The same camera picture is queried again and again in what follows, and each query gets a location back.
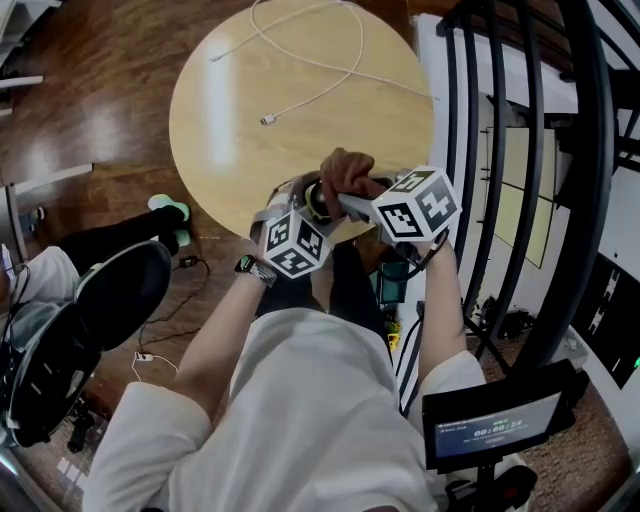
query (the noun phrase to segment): wristwatch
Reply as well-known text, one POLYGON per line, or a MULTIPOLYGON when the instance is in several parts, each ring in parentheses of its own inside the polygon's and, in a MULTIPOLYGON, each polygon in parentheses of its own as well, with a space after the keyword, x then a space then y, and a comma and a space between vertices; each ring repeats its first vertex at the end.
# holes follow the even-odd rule
POLYGON ((249 273, 256 276, 269 288, 273 286, 273 283, 275 283, 278 278, 278 274, 276 274, 269 265, 257 260, 250 254, 246 254, 240 258, 235 270, 238 274, 249 273))

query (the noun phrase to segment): round wooden table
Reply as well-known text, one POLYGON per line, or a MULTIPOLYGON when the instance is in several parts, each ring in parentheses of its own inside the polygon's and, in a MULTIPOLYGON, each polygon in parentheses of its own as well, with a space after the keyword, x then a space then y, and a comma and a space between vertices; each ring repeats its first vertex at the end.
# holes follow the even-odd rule
MULTIPOLYGON (((259 4, 256 22, 262 27, 312 3, 317 0, 259 4)), ((379 18, 354 10, 365 41, 357 70, 428 94, 427 77, 407 43, 379 18)), ((426 163, 431 98, 364 77, 352 75, 311 104, 261 125, 263 116, 309 99, 344 73, 300 62, 260 37, 211 61, 252 33, 248 9, 216 27, 189 57, 171 101, 169 135, 178 172, 198 204, 224 227, 248 236, 253 215, 264 209, 274 187, 318 169, 338 146, 371 154, 381 171, 426 163)), ((355 62, 360 41, 357 21, 337 4, 267 34, 292 53, 345 68, 355 62)))

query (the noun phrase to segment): hand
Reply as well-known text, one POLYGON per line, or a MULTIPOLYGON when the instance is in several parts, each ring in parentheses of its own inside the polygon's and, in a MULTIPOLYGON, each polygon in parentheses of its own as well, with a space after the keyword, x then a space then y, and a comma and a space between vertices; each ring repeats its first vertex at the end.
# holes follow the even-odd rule
POLYGON ((375 198, 386 188, 369 178, 368 174, 375 164, 372 156, 365 153, 349 152, 336 148, 320 165, 322 193, 327 210, 332 219, 344 215, 338 194, 358 194, 375 198))

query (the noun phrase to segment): person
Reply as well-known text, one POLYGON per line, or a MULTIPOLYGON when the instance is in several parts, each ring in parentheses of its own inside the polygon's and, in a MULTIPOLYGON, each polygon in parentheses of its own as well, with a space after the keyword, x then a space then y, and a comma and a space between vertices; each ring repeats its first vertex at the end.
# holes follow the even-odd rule
MULTIPOLYGON (((372 166, 371 157, 336 150, 321 167, 323 186, 333 183, 325 196, 366 191, 372 166)), ((336 204, 330 211, 340 215, 336 204)), ((308 275, 279 275, 269 287, 260 258, 256 248, 241 260, 261 272, 238 273, 168 388, 128 385, 95 454, 84 510, 441 510, 444 477, 425 469, 421 401, 400 414, 356 248, 334 249, 328 313, 308 275)), ((466 349, 449 243, 425 274, 419 395, 483 384, 466 349)))
POLYGON ((16 304, 64 302, 74 298, 81 276, 118 251, 157 237, 174 255, 191 241, 189 208, 166 194, 148 201, 150 212, 118 224, 79 231, 47 247, 31 261, 0 272, 0 328, 5 331, 9 309, 16 304))

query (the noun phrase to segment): shoe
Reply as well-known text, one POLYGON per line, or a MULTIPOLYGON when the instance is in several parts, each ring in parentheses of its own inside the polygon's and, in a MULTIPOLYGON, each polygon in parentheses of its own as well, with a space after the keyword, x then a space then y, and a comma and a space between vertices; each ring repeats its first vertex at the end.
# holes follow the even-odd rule
POLYGON ((157 210, 158 208, 164 208, 165 206, 174 206, 182 211, 184 214, 184 221, 189 220, 189 207, 184 203, 177 203, 167 194, 156 194, 155 196, 151 196, 149 201, 147 201, 147 206, 150 210, 157 210))
POLYGON ((191 243, 191 235, 186 229, 179 229, 178 231, 174 231, 173 234, 176 235, 178 247, 186 247, 191 243))

